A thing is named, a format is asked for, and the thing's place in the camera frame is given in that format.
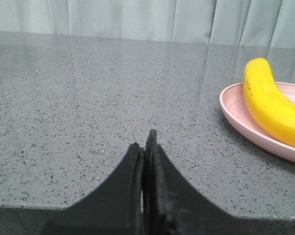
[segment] banana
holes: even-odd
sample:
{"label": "banana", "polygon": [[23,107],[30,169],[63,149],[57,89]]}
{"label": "banana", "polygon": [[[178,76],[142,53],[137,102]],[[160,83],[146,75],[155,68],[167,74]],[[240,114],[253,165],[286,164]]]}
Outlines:
{"label": "banana", "polygon": [[260,127],[278,141],[295,147],[295,104],[277,87],[266,59],[247,63],[243,92],[249,112]]}

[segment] curtain fold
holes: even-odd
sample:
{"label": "curtain fold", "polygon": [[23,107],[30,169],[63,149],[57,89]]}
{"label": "curtain fold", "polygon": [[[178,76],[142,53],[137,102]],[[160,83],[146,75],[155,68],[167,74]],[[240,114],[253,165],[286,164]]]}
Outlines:
{"label": "curtain fold", "polygon": [[0,30],[295,48],[295,0],[0,0]]}

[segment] table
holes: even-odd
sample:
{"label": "table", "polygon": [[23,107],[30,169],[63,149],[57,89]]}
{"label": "table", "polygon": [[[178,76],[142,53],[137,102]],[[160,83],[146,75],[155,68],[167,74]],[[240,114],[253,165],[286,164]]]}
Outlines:
{"label": "table", "polygon": [[295,49],[0,31],[0,232],[30,234],[82,199],[151,128],[217,206],[295,219],[295,163],[245,139],[220,108],[256,57],[295,83]]}

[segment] pink plate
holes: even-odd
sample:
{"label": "pink plate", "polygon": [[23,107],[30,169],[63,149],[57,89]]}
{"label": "pink plate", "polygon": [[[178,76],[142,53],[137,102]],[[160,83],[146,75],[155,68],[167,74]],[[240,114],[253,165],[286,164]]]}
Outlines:
{"label": "pink plate", "polygon": [[[277,82],[277,85],[295,103],[295,84]],[[226,87],[221,92],[220,103],[226,119],[240,134],[270,153],[295,162],[295,148],[272,138],[254,121],[246,107],[242,83]]]}

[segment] granite countertop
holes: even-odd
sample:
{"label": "granite countertop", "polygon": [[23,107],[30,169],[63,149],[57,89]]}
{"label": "granite countertop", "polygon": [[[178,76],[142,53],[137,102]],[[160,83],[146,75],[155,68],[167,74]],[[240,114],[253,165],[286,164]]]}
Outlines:
{"label": "granite countertop", "polygon": [[220,108],[256,57],[295,83],[295,49],[0,32],[0,207],[72,205],[154,128],[222,209],[295,218],[295,163],[245,139]]}

